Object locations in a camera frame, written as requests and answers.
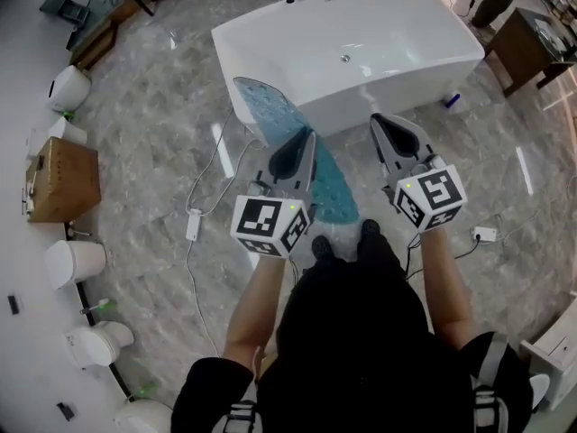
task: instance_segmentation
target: wooden table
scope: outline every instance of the wooden table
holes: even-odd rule
[[[503,90],[505,97],[523,87],[540,72],[545,74],[545,78],[537,82],[537,88],[542,88],[577,62],[574,54],[567,60],[559,61],[549,52],[536,32],[537,20],[549,23],[558,34],[565,36],[571,43],[576,43],[573,37],[558,29],[561,23],[551,16],[516,8],[485,47],[485,58],[495,51],[513,80],[513,83]]]

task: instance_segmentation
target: white bathtub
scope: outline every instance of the white bathtub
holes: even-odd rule
[[[277,2],[212,31],[238,118],[254,119],[233,79],[272,85],[322,136],[432,103],[483,59],[441,0]]]

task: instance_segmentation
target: gray marble floor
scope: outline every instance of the gray marble floor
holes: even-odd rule
[[[92,93],[77,114],[78,126],[90,132],[99,151],[103,201],[92,216],[108,255],[104,273],[87,282],[87,291],[91,300],[115,299],[117,308],[102,318],[124,322],[136,335],[135,345],[117,361],[129,386],[134,390],[153,381],[152,398],[169,405],[190,365],[212,354],[184,264],[187,194],[214,149],[214,124],[222,125],[230,108],[210,30],[273,1],[167,0],[153,18],[137,14],[120,27],[115,48],[93,69]],[[458,14],[465,14],[470,2],[444,1]],[[515,5],[545,10],[538,0]],[[428,131],[463,178],[470,202],[449,228],[455,254],[472,247],[472,226],[499,229],[497,243],[480,246],[459,266],[481,326],[518,342],[541,332],[569,302],[577,224],[572,119],[577,83],[569,72],[540,91],[532,83],[506,100],[495,72],[498,62],[482,62],[450,111],[430,105],[403,116]],[[249,138],[233,115],[224,138],[232,162]],[[414,232],[380,191],[367,126],[334,135],[327,144],[362,217],[380,221],[404,262]],[[258,151],[248,152],[237,181],[204,219],[192,249],[199,302],[220,347],[252,271],[249,257],[228,234],[232,207],[260,160]],[[217,156],[194,206],[210,207],[226,182]],[[313,264],[314,235],[328,234],[336,251],[351,258],[357,232],[358,226],[314,224],[295,252],[298,268]],[[411,271],[420,267],[418,257],[413,255]],[[292,282],[287,268],[283,299]],[[424,298],[421,275],[411,283]]]

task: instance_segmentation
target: blue bath mat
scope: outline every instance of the blue bath mat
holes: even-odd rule
[[[302,127],[312,128],[302,113],[276,88],[244,77],[235,78],[234,84],[269,144],[282,143]],[[318,136],[316,176],[311,191],[319,220],[345,225],[359,219],[353,194]]]

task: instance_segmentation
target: cardboard box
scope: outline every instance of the cardboard box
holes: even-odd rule
[[[31,223],[65,223],[77,219],[100,202],[98,153],[60,138],[50,138],[26,171],[26,191],[36,174]]]

